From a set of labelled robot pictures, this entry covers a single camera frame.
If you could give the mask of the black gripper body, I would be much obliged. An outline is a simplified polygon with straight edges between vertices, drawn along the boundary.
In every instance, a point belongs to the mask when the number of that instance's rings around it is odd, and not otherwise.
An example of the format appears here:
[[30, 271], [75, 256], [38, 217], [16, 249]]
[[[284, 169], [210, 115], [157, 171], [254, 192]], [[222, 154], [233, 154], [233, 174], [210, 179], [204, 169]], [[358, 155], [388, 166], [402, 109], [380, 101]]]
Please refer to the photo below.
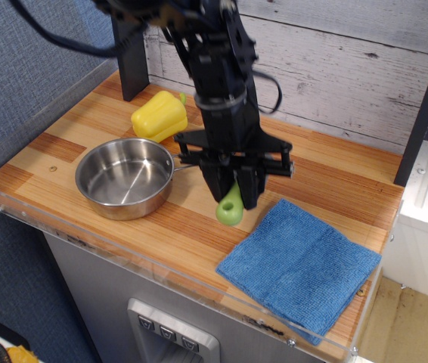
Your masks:
[[246, 96], [231, 99], [196, 96], [194, 100], [204, 129], [180, 132], [174, 137], [186, 163], [200, 159], [188, 150], [192, 145], [203, 149], [199, 155], [214, 157], [222, 166], [260, 166], [267, 174], [293, 174], [292, 144], [262, 130], [259, 111]]

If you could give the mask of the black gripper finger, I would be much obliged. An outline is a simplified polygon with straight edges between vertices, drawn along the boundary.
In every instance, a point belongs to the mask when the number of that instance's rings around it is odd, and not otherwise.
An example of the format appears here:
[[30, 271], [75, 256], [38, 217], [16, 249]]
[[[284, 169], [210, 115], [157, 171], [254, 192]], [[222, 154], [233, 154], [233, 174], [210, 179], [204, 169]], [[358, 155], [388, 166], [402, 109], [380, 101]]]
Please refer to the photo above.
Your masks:
[[265, 182], [266, 173], [263, 168], [244, 166], [237, 170], [237, 183], [246, 210], [257, 207], [259, 196], [265, 191]]
[[230, 166], [222, 166], [212, 160], [200, 161], [200, 170], [216, 202], [220, 202], [234, 184], [234, 171]]

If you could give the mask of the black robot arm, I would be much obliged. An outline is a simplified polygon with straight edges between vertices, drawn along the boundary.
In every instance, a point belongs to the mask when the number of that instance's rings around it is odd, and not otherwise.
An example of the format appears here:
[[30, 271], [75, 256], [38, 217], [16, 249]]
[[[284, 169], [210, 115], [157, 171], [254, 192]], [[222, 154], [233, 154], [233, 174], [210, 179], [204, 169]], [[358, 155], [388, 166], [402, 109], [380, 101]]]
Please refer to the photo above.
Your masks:
[[260, 125], [253, 63], [255, 42], [235, 1], [97, 1], [105, 14], [136, 26], [157, 26], [171, 42], [195, 87], [202, 130], [174, 139], [183, 163], [199, 166], [216, 201], [238, 184], [253, 209], [267, 175], [290, 176], [290, 143]]

